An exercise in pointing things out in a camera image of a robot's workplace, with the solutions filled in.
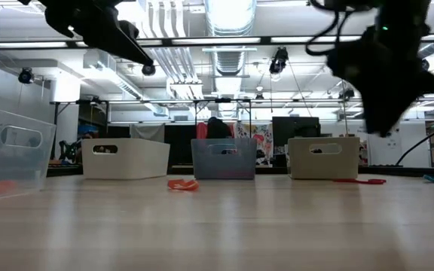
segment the red plastic toy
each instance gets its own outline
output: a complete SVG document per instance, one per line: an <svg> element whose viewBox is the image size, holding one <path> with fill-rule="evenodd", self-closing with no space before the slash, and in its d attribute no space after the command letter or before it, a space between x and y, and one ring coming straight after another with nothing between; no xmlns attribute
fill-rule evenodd
<svg viewBox="0 0 434 271"><path fill-rule="evenodd" d="M168 187L171 190L195 191L199 189L199 183L195 180L186 181L184 179L169 180Z"/></svg>
<svg viewBox="0 0 434 271"><path fill-rule="evenodd" d="M348 184L386 184L386 180L383 179L369 179L367 181L359 181L356 179L338 179L334 182L348 183Z"/></svg>

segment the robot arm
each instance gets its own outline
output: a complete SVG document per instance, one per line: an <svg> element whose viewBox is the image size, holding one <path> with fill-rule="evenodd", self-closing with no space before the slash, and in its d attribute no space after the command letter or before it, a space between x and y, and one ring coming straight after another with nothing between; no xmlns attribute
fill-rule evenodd
<svg viewBox="0 0 434 271"><path fill-rule="evenodd" d="M28 5L31 0L19 0ZM115 8L123 0L41 0L46 22L60 34L73 38L69 26L95 48L143 64L144 75L155 73L154 62L136 43L139 30L127 21L118 21Z"/></svg>
<svg viewBox="0 0 434 271"><path fill-rule="evenodd" d="M321 10L335 12L337 19L324 35L338 24L339 12L346 8L346 16L354 12L378 9L374 26L366 29L358 41L343 42L335 47L315 52L314 56L327 56L327 65L333 75L350 82L362 96L368 133L387 132L399 121L402 114L420 96L434 93L434 75L423 70L418 57L421 38L429 34L425 24L430 0L334 0L321 5L310 3ZM342 24L338 27L338 37Z"/></svg>

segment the beige storage bin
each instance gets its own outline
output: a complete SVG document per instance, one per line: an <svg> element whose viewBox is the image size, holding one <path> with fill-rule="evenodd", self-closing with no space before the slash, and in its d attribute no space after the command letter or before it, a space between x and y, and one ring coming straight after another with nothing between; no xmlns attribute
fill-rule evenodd
<svg viewBox="0 0 434 271"><path fill-rule="evenodd" d="M359 138L301 138L288 141L294 179L357 178Z"/></svg>
<svg viewBox="0 0 434 271"><path fill-rule="evenodd" d="M85 139L82 151L87 179L130 180L167 175L168 144L144 139Z"/></svg>

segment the storage bin handle hole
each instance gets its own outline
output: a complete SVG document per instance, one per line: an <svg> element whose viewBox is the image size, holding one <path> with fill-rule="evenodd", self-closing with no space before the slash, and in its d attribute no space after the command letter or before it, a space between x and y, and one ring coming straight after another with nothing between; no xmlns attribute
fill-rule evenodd
<svg viewBox="0 0 434 271"><path fill-rule="evenodd" d="M118 147L115 145L94 145L93 154L116 154Z"/></svg>
<svg viewBox="0 0 434 271"><path fill-rule="evenodd" d="M312 144L309 146L309 152L312 154L340 154L343 147L340 144Z"/></svg>
<svg viewBox="0 0 434 271"><path fill-rule="evenodd" d="M214 155L237 154L237 146L232 144L210 145L209 152Z"/></svg>
<svg viewBox="0 0 434 271"><path fill-rule="evenodd" d="M17 126L5 126L0 139L3 145L20 148L39 148L43 143L41 132Z"/></svg>

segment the black cable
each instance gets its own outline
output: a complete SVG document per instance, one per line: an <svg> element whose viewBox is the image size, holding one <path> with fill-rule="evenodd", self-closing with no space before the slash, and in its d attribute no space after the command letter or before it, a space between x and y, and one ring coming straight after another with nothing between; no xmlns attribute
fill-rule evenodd
<svg viewBox="0 0 434 271"><path fill-rule="evenodd" d="M307 113L309 113L309 117L312 117L313 115L310 113L309 107L307 107L306 98L304 97L304 94L302 94L302 90L301 90L301 87L299 86L298 79L295 77L295 73L294 73L294 69L292 68L291 61L290 60L288 60L288 61L289 61L289 67L291 68L292 77L294 78L295 84L298 86L298 91L301 94L302 102L304 103L304 106L307 109Z"/></svg>
<svg viewBox="0 0 434 271"><path fill-rule="evenodd" d="M341 42L341 34L343 32L344 24L346 23L347 19L349 19L353 13L354 13L354 11L346 11L346 14L344 15L344 19L338 27L338 33L336 34L336 45L338 45Z"/></svg>
<svg viewBox="0 0 434 271"><path fill-rule="evenodd" d="M396 163L395 166L399 166L399 164L403 161L403 159L405 159L405 157L411 153L411 151L413 151L416 147L418 147L419 145L423 144L423 142L425 142L426 140L430 139L432 136L434 136L434 132L432 132L431 134L429 134L426 138L422 139L421 141L419 141L415 146L411 147L409 150L407 150L398 160L398 162Z"/></svg>
<svg viewBox="0 0 434 271"><path fill-rule="evenodd" d="M311 4L315 8L319 8L320 10L323 10L323 11L332 11L332 12L335 11L333 8L328 8L328 7L324 6L323 4L319 3L317 0L309 0L309 4Z"/></svg>
<svg viewBox="0 0 434 271"><path fill-rule="evenodd" d="M331 51L331 49L329 50L324 50L324 51L314 51L311 50L309 48L309 46L318 38L324 36L325 34L328 34L330 31L332 31L339 23L339 12L338 11L334 11L335 12L335 18L333 19L332 23L324 30L322 30L319 34L315 35L312 39L310 39L307 43L306 43L306 53L310 56L325 56L328 55L329 52Z"/></svg>

